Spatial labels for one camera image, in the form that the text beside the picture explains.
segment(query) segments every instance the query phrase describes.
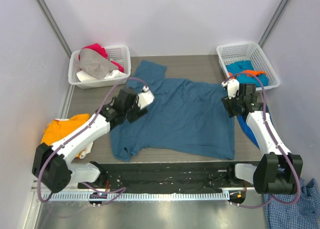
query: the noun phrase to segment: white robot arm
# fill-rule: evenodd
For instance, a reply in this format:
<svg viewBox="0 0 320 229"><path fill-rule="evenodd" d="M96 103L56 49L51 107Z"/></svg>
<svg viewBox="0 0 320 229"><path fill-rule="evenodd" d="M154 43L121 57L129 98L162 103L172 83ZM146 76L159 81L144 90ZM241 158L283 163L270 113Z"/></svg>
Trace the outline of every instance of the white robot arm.
<svg viewBox="0 0 320 229"><path fill-rule="evenodd" d="M262 159L258 166L249 163L237 163L230 168L235 179L245 180L254 185L258 193L263 194L295 194L297 185L295 178L279 150L279 146L289 157L297 175L300 177L303 161L299 155L292 155L284 145L270 119L268 112L263 113L263 106L257 103L256 85L242 84L236 79L223 82L228 96L222 98L229 117L242 116L252 130L259 145Z"/></svg>
<svg viewBox="0 0 320 229"><path fill-rule="evenodd" d="M87 182L94 187L101 187L107 175L98 163L92 161L76 164L72 163L72 160L91 142L122 124L125 119L132 123L145 115L147 106L154 99L147 86L143 87L141 93L135 92L132 88L122 88L118 96L114 97L111 103L104 105L98 115L93 114L74 132L52 145L40 144L35 152L32 173L37 178L41 177L41 182L53 193L60 192L69 183ZM45 161L56 150L57 153L40 175Z"/></svg>

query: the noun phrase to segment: white plastic basket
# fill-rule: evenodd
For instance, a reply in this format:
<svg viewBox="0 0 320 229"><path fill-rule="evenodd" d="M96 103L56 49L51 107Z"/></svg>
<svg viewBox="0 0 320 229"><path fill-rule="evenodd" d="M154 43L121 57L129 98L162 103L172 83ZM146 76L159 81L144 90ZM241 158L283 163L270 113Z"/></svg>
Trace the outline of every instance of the white plastic basket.
<svg viewBox="0 0 320 229"><path fill-rule="evenodd" d="M222 67L223 73L226 78L229 77L226 65L238 62L250 60L255 71L265 71L266 76L269 79L269 85L265 86L264 89L268 90L276 88L280 85L280 80L270 64L265 53L255 42L240 42L219 45L216 48L219 56L219 63ZM261 87L256 88L257 92L261 91Z"/></svg>
<svg viewBox="0 0 320 229"><path fill-rule="evenodd" d="M71 85L76 85L81 89L89 89L113 86L116 84L125 84L127 82L127 79L131 74L131 60L129 48L126 45L104 46L103 48L106 50L108 58L112 58L114 61L123 66L124 73L126 74L126 76L115 77L110 79L97 79L95 81L86 82L79 81L77 77L77 72L80 71L80 50L76 50L72 53L69 63L68 81Z"/></svg>

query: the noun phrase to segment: floor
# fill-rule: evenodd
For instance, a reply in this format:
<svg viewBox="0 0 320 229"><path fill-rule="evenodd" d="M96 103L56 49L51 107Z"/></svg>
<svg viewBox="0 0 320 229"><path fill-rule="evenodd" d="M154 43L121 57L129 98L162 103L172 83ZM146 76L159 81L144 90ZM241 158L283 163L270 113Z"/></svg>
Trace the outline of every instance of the floor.
<svg viewBox="0 0 320 229"><path fill-rule="evenodd" d="M148 56L131 58L131 75L134 74L141 60L148 60L167 66L165 76L167 78L187 78L195 82L221 83L225 77L219 65L217 55L187 55L187 56ZM119 86L111 94L116 96ZM101 104L106 93L111 87L100 87L93 89L74 88L68 117L76 114L93 114ZM235 161L260 161L259 149L246 137L235 120ZM96 161L100 164L120 163L122 161L114 158L108 135L95 140L90 154L84 159L76 159L76 163L87 163ZM145 148L137 156L131 158L131 163L152 162L220 162L221 159L191 155L168 149Z"/></svg>
<svg viewBox="0 0 320 229"><path fill-rule="evenodd" d="M262 204L254 190L245 204ZM246 209L227 201L115 202L85 208L88 202L43 203L35 229L266 229L264 209Z"/></svg>

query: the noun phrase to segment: t-shirt sleeve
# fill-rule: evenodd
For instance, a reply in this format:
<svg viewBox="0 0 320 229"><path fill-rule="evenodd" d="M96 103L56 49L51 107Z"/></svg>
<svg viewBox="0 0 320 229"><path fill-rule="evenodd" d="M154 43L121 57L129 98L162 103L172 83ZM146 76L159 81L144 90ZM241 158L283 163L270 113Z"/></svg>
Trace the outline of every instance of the t-shirt sleeve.
<svg viewBox="0 0 320 229"><path fill-rule="evenodd" d="M165 72L167 67L164 65L159 65L151 61L143 60L136 69L134 77L144 80L150 89L152 85L157 80L165 79ZM143 83L136 80L128 80L126 86L128 88L141 89Z"/></svg>

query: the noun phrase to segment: blue checkered fabric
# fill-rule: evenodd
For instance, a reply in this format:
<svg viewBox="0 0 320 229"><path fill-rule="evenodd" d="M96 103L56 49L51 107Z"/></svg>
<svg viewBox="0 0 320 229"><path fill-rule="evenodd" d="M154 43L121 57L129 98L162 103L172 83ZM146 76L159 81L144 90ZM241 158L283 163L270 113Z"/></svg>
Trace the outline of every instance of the blue checkered fabric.
<svg viewBox="0 0 320 229"><path fill-rule="evenodd" d="M294 205L284 205L272 200L265 207L265 217L268 229L318 229L320 213L320 198L316 189L315 179L307 186L305 180L300 180L301 196ZM278 199L290 202L296 195L275 195ZM270 199L269 194L264 195L264 201Z"/></svg>

